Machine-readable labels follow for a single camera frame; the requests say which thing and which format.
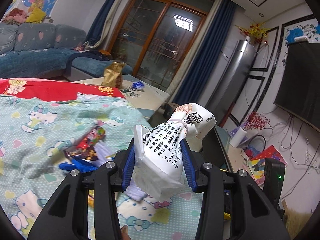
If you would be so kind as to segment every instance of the blue packet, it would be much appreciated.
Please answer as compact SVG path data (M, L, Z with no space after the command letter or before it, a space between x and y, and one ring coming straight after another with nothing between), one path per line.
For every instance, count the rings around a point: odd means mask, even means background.
M135 90L143 90L144 89L144 84L141 81L134 82L132 84L132 88Z

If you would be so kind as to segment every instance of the hello kitty blanket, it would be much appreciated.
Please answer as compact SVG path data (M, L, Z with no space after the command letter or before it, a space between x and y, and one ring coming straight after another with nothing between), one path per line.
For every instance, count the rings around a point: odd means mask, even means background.
M96 124L105 129L104 141L114 152L127 149L135 124L149 127L123 98L78 94L77 100L45 102L0 95L0 109L0 204L25 238L65 177L58 168L66 161L61 150L76 145ZM120 225L128 225L132 240L194 239L201 202L202 195L188 186L163 203L120 194ZM90 208L88 231L95 239Z

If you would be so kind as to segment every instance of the white plastic bag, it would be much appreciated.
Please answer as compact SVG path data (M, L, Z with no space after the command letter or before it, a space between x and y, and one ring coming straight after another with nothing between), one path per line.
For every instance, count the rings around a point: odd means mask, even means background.
M215 123L213 114L202 106L186 104L177 107L169 121L151 131L136 125L132 176L137 186L159 202L182 190L180 141L193 137L202 139Z

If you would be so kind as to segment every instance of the coffee table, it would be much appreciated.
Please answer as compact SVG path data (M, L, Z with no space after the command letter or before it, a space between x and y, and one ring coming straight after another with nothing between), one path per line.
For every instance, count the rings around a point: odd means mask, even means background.
M79 80L74 81L73 83L101 85L102 81L103 77ZM138 110L143 114L143 117L146 120L149 120L170 95L158 88L146 84L145 82L143 82L145 84L143 90L138 91L132 89L132 84L138 81L140 80L131 75L123 75L123 82L120 91L134 107L138 108Z

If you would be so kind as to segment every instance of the paper towel roll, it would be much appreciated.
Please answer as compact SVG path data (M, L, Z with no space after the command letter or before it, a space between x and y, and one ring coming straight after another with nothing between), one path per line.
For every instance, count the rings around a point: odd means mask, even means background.
M243 130L242 127L236 132L234 137L230 140L230 145L234 148L237 148L239 143L242 141L244 136L247 134L247 131Z

